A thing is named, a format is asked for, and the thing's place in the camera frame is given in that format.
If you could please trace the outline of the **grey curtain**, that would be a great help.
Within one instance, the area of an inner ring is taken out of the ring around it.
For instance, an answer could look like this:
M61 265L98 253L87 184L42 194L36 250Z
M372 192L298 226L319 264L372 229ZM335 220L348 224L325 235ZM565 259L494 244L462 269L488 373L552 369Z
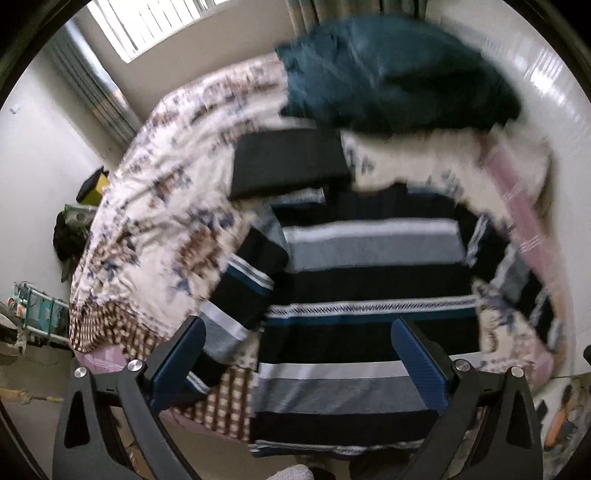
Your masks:
M51 37L46 48L53 64L107 133L127 148L141 122L76 22L69 20Z
M368 14L401 14L423 20L428 0L287 0L294 33L308 33L315 26Z

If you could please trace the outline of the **white glossy headboard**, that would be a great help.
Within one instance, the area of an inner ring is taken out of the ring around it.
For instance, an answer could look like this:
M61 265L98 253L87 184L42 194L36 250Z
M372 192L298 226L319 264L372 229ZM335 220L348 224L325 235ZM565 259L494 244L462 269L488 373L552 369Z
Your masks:
M523 112L554 152L547 225L567 288L569 354L562 372L590 371L590 101L573 71L505 1L431 1L427 16L479 48L515 83Z

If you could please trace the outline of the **left grey curtain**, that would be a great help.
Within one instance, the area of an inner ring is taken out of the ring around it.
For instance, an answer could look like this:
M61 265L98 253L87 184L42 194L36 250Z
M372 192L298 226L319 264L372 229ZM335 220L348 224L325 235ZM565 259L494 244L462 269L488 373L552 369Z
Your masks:
M46 48L53 64L107 133L127 148L141 122L76 22L69 20L51 37Z

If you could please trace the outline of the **right grey curtain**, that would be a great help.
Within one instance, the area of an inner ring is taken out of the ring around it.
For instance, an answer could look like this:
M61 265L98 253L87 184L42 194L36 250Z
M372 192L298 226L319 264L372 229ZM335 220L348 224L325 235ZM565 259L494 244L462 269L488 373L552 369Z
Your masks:
M315 26L368 14L401 14L423 20L428 0L287 0L294 33L308 33Z

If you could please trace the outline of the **black bag on clutter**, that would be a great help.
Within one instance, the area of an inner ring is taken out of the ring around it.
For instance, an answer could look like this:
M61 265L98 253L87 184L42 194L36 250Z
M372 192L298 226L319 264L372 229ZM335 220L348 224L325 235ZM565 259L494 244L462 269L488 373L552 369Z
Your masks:
M61 211L56 216L53 231L53 248L61 262L60 281L70 281L86 247L90 225L77 219L78 214Z

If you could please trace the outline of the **black folded garment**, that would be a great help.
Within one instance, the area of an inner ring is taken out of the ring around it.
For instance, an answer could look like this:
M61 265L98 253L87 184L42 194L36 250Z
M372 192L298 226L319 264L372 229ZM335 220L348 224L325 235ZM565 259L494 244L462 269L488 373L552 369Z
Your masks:
M273 197L351 182L339 133L311 128L260 131L236 142L229 199Z

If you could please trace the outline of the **window with bars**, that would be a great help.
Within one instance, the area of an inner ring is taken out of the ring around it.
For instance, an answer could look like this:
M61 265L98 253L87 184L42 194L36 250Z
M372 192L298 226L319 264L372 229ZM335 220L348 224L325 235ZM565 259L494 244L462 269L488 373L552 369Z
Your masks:
M224 4L218 0L96 0L87 9L128 64Z

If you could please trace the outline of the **grey white appliance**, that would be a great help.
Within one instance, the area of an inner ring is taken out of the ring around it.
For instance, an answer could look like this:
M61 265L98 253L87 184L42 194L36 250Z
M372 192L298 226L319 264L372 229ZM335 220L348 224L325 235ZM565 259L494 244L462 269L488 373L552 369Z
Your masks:
M68 205L62 211L65 224L71 228L89 228L96 215L97 207L90 205Z

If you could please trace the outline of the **teal storage rack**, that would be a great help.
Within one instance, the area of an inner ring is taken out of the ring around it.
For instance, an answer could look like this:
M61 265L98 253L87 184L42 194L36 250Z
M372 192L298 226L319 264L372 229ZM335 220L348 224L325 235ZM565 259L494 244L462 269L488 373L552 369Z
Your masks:
M16 316L29 333L55 343L68 344L69 305L27 282L14 284Z

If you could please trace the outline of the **pink striped bed sheet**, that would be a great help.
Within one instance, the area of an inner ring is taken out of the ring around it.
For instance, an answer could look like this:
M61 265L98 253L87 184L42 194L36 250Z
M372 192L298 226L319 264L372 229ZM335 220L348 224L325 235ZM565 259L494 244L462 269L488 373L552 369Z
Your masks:
M513 220L512 240L549 293L556 318L549 332L549 349L554 354L565 354L568 350L569 295L555 245L545 234L526 184L513 168L503 143L492 134L476 134L475 138L481 148L479 161L495 182Z

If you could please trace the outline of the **yellow box with black hat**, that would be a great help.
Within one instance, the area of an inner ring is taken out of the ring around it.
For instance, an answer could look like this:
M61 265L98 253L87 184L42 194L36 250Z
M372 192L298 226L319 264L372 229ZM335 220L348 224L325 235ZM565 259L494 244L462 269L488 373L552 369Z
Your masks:
M98 207L104 190L110 185L109 171L103 167L97 169L81 185L76 196L76 202L82 205Z

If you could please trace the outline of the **floral cream bed blanket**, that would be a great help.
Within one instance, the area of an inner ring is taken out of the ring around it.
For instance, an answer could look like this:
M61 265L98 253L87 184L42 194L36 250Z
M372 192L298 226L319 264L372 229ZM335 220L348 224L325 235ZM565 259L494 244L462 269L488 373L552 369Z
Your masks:
M74 274L69 331L74 350L88 353L108 343L128 358L147 357L186 317L201 318L201 305L264 205L318 200L329 189L372 194L403 183L442 193L488 214L523 258L509 231L508 209L485 208L493 182L461 176L463 168L482 166L480 144L469 131L390 137L342 131L349 185L230 200L235 145L242 135L312 129L280 115L286 101L287 75L273 54L208 74L159 101L110 176ZM478 282L474 291L481 351L475 359L450 356L488 371L520 366L531 385L544 385L556 355L548 342L495 288ZM186 386L181 407L193 421L249 442L259 343L259 335L250 334L221 382L203 397Z

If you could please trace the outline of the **striped navy grey sweater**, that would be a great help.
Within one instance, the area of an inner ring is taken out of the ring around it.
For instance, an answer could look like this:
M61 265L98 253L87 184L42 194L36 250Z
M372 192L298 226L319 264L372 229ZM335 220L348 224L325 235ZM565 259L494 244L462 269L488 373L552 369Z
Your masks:
M478 282L550 340L544 284L486 213L403 183L267 203L201 305L206 340L186 386L206 395L257 333L254 455L355 456L420 441L437 414L394 350L392 325L413 321L447 354L475 359Z

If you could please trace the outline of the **dark teal fleece blanket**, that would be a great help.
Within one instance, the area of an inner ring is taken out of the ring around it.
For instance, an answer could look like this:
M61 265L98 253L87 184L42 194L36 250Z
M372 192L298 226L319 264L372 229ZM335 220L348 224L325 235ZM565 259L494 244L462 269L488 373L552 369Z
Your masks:
M287 73L281 113L332 129L489 131L521 114L517 93L491 62L427 21L367 15L327 22L276 54Z

